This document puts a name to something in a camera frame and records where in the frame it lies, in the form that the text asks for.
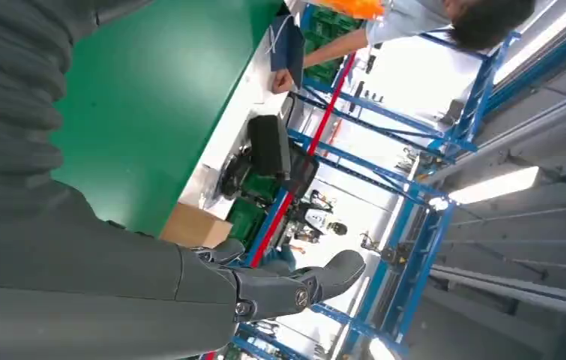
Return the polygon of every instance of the humanoid robot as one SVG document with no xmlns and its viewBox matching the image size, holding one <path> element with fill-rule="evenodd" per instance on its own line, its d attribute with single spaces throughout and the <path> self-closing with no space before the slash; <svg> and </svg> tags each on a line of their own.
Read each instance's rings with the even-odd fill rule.
<svg viewBox="0 0 566 360">
<path fill-rule="evenodd" d="M 150 3 L 0 0 L 0 359 L 180 359 L 221 348 L 239 322 L 337 296 L 364 269 L 354 252 L 288 277 L 229 268 L 235 248 L 111 226 L 51 178 L 74 44 Z"/>
</svg>

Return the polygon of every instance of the gray robot arm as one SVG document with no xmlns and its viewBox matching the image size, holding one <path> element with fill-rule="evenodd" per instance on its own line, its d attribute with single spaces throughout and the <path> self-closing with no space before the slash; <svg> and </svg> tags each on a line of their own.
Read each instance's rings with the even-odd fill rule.
<svg viewBox="0 0 566 360">
<path fill-rule="evenodd" d="M 203 262 L 104 223 L 51 179 L 73 45 L 148 3 L 0 0 L 0 359 L 179 359 L 224 346 L 238 321 L 337 295 L 364 268 L 356 253 L 291 277 Z"/>
</svg>

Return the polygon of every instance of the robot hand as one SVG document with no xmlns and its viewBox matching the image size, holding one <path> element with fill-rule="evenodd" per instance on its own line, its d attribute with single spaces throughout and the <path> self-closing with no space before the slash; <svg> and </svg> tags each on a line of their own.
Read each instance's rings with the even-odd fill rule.
<svg viewBox="0 0 566 360">
<path fill-rule="evenodd" d="M 215 249 L 194 249 L 202 261 L 227 265 L 243 254 L 243 245 L 229 239 Z M 301 268 L 288 277 L 261 269 L 225 268 L 234 275 L 237 289 L 235 317 L 250 322 L 296 314 L 308 306 L 338 296 L 364 272 L 359 253 L 346 250 L 324 268 Z"/>
</svg>

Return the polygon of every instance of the green workbench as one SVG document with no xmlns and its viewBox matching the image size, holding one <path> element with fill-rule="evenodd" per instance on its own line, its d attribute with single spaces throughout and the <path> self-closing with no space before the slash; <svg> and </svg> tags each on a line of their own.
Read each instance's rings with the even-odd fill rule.
<svg viewBox="0 0 566 360">
<path fill-rule="evenodd" d="M 281 0 L 157 0 L 78 44 L 56 179 L 158 235 Z"/>
</svg>

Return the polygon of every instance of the red stripe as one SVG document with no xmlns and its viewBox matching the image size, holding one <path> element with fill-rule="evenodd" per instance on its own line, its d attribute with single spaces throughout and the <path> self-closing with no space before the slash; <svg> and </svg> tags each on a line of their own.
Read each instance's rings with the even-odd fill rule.
<svg viewBox="0 0 566 360">
<path fill-rule="evenodd" d="M 311 141 L 311 145 L 309 146 L 309 150 L 307 151 L 309 155 L 314 155 L 316 153 L 316 149 L 318 148 L 318 144 L 320 143 L 320 137 L 322 136 L 322 133 L 325 132 L 325 128 L 327 127 L 327 122 L 329 121 L 329 117 L 334 111 L 334 108 L 336 106 L 336 101 L 338 100 L 338 97 L 342 92 L 342 87 L 344 86 L 344 81 L 346 80 L 346 76 L 349 75 L 349 72 L 353 68 L 354 60 L 355 60 L 355 52 L 350 55 L 349 59 L 345 64 L 344 71 L 342 72 L 342 76 L 338 79 L 338 84 L 336 85 L 333 96 L 331 97 L 331 102 L 329 103 L 329 106 L 327 106 L 325 114 L 323 115 L 322 120 L 320 121 L 320 126 L 318 126 L 318 131 L 316 132 L 316 135 L 313 137 L 313 140 Z M 280 222 L 282 221 L 284 214 L 287 213 L 287 208 L 289 207 L 289 204 L 292 203 L 293 199 L 294 199 L 294 194 L 287 193 L 285 200 L 280 205 L 280 208 L 278 209 L 278 212 L 274 217 L 274 221 L 272 221 L 269 229 L 267 230 L 267 233 L 265 234 L 265 237 L 261 241 L 261 244 L 259 245 L 259 248 L 256 251 L 256 255 L 254 256 L 254 259 L 250 264 L 251 267 L 255 268 L 260 264 L 263 254 L 265 253 L 265 249 L 267 249 L 267 246 L 271 241 L 271 237 L 274 236 L 274 233 L 276 232 L 276 228 L 278 228 L 278 224 L 280 224 Z"/>
</svg>

